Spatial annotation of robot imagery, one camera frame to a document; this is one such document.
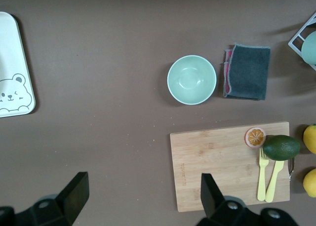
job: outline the fork handle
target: fork handle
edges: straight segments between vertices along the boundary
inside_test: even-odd
[[[276,190],[276,183],[277,183],[277,174],[278,172],[273,172],[272,173],[272,177],[267,189],[267,193],[266,193],[266,201],[268,203],[273,201],[273,198],[275,196],[275,190]]]
[[[257,199],[264,201],[266,198],[265,168],[260,168]]]

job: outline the bear drawing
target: bear drawing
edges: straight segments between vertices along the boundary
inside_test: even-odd
[[[13,75],[12,79],[0,80],[0,111],[18,111],[29,109],[32,96],[27,91],[25,77]]]

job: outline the wooden cutting board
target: wooden cutting board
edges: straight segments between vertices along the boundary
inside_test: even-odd
[[[174,182],[179,212],[203,210],[200,200],[202,173],[211,173],[222,194],[240,198],[246,205],[257,200],[259,150],[244,141],[251,127],[267,135],[289,135],[289,123],[277,122],[170,134]],[[268,186],[274,161],[266,167]],[[287,161],[278,174],[273,202],[290,200]]]

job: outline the citrus slice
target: citrus slice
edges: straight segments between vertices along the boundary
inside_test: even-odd
[[[249,147],[259,148],[266,140],[266,132],[260,127],[253,127],[245,134],[245,142]]]

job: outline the cloth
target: cloth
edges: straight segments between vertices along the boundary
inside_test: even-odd
[[[224,97],[265,100],[270,47],[235,44],[226,50]]]

